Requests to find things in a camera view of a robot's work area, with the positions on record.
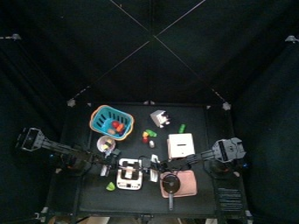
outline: black enclosure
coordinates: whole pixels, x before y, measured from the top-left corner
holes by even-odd
[[[295,0],[1,1],[0,222],[31,219],[49,191],[49,152],[15,148],[23,127],[64,141],[69,111],[155,102],[231,105],[255,223],[298,223],[298,11]]]

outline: teal basket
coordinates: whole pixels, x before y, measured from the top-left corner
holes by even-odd
[[[111,135],[108,133],[108,130],[113,129],[111,125],[113,121],[119,121],[125,125],[121,136],[117,133],[115,135]],[[117,109],[111,108],[108,105],[101,105],[100,107],[97,107],[97,109],[93,111],[91,115],[88,126],[96,132],[104,134],[105,136],[109,136],[117,141],[121,141],[127,138],[127,136],[132,132],[133,123],[135,118],[129,114],[121,112]]]

